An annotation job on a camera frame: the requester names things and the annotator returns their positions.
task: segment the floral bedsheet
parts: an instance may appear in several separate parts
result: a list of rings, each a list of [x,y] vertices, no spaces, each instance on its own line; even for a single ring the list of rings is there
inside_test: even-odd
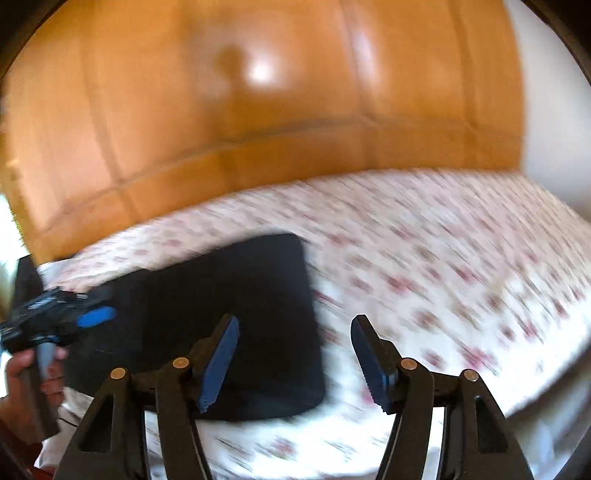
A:
[[[306,243],[328,395],[294,418],[198,423],[222,478],[377,470],[393,417],[373,405],[353,353],[358,313],[435,371],[478,370],[505,413],[550,385],[591,337],[591,226],[519,174],[381,171],[241,192],[87,247],[51,286],[85,291],[272,231]],[[68,402],[82,414],[89,399],[70,391]],[[147,421],[152,474],[164,478],[155,417]],[[428,463],[440,430],[439,414]]]

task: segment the device handle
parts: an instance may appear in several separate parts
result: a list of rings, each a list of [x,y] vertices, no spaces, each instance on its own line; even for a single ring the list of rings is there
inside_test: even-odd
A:
[[[35,347],[35,360],[18,376],[23,384],[23,394],[34,426],[33,443],[60,433],[57,413],[51,408],[47,397],[41,391],[41,383],[47,378],[47,367],[53,361],[55,344],[42,343]]]

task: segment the person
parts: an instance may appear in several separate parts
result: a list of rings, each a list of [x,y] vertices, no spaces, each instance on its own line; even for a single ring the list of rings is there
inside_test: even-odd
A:
[[[48,378],[41,384],[52,408],[57,409],[64,401],[63,361],[67,350],[56,348],[55,358],[49,366]],[[0,442],[33,474],[36,480],[52,478],[53,471],[41,471],[33,467],[41,452],[41,443],[34,441],[33,413],[24,398],[24,385],[19,374],[33,364],[35,353],[32,349],[18,352],[6,364],[8,394],[0,398]]]

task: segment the red sleeve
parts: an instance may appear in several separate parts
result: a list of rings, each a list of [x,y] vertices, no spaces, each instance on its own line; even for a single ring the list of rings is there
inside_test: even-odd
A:
[[[35,480],[51,480],[51,475],[33,467],[35,460],[37,460],[39,453],[41,453],[41,443],[27,445],[14,435],[2,421],[0,421],[0,439],[14,456],[30,469],[35,476]]]

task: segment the brass screw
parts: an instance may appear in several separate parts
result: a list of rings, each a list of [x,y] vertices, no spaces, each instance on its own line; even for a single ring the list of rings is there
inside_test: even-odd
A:
[[[125,368],[117,367],[111,370],[111,378],[113,380],[121,380],[126,373]]]
[[[480,378],[480,376],[478,375],[478,372],[468,369],[464,371],[464,378],[466,380],[470,380],[471,382],[475,382]]]
[[[186,368],[189,366],[189,359],[185,356],[175,358],[173,361],[174,368]]]
[[[414,370],[417,367],[417,363],[412,358],[403,358],[400,366],[405,370]]]

